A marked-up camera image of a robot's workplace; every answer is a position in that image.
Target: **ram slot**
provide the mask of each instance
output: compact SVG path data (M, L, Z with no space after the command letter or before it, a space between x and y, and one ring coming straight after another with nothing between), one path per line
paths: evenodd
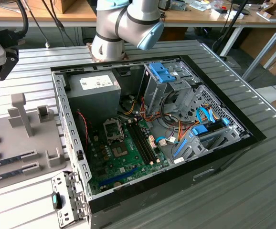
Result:
M132 137L132 139L134 141L135 146L137 147L137 149L142 157L144 164L148 165L150 163L150 161L149 161L147 155L144 153L144 148L139 141L139 137L136 135L136 133L131 125L128 126L127 129L129 131L130 136Z
M135 132L135 135L137 136L142 148L143 148L143 153L146 155L148 162L154 162L155 156L149 146L149 143L146 141L146 139L144 138L139 126L137 123L132 124L133 130Z

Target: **green motherboard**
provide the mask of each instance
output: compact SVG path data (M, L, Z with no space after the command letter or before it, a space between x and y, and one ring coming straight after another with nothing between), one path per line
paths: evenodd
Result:
M129 124L122 124L121 127L124 141L113 142L111 145L107 143L103 126L94 128L89 133L92 143L88 145L86 155L92 172L90 187L94 195L169 166L164 154L157 147L148 148L154 159L149 162L145 150L138 150L141 149L141 138L138 140ZM151 133L147 123L139 121L135 128L136 133L139 131L139 136L144 137L144 146L146 143L150 144L148 136Z

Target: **wooden desk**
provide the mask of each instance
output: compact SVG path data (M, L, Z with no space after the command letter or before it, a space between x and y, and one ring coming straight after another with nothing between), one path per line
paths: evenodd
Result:
M230 3L226 1L225 6L229 9ZM55 23L46 10L36 9L33 7L31 9L36 19L39 21L40 26L55 26ZM276 28L276 23L267 22L256 14L256 10L249 11L251 15L244 16L242 20L237 20L235 23L235 30L220 55L227 55L232 45L240 35L242 29L245 27ZM36 26L29 14L28 16L31 21L30 26ZM68 27L96 26L96 15L86 0L77 0L77 2L66 11L66 13L58 13L57 17L63 22L64 26ZM225 18L213 18L210 10L202 12L190 6L187 6L187 11L168 10L166 11L166 18L164 19L166 27L222 27L225 24L225 21ZM0 26L21 27L21 15L19 13L0 8Z
M55 26L53 19L46 10L34 7L31 7L31 10L40 26ZM28 12L27 15L29 17L29 21L31 22L29 25L36 26ZM86 0L77 0L64 14L61 14L56 10L56 16L60 21L63 22L64 26L96 26L96 15ZM0 7L0 26L20 27L22 25L23 23L20 13L16 13Z
M230 9L230 3L225 1L225 6ZM243 19L238 19L234 27L246 26L246 27L276 27L276 22L269 23L265 19L257 15L258 10L249 10L250 15L245 15ZM199 11L193 7L187 6L187 11L166 11L165 25L179 27L182 24L205 24L209 27L222 27L226 22L225 18L216 19L211 15L211 10Z

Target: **gray workbench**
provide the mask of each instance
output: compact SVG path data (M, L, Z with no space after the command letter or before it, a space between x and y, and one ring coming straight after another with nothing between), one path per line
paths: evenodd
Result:
M267 139L220 174L107 228L276 228L276 111L197 41L159 42L148 52L126 45L126 50L131 59L188 54ZM57 112L50 67L90 62L85 47L22 50L19 63L1 82L0 115L6 115L9 94L15 92L25 93L27 110L47 104ZM57 173L0 189L0 229L58 229L50 196L50 177ZM86 224L71 228L85 229Z

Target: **green circuit board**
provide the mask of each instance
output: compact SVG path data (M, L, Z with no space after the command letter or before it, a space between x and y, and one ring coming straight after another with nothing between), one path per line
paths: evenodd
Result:
M151 134L145 121L139 121L138 126L148 132L146 138ZM92 140L87 150L88 164L92 172L89 184L94 195L169 166L164 154L158 148L152 149L156 161L152 165L145 164L125 124L122 124L122 131L125 136L124 141L111 145L107 144L103 127L99 126L89 134ZM115 177L117 178L113 182L103 185L103 182Z

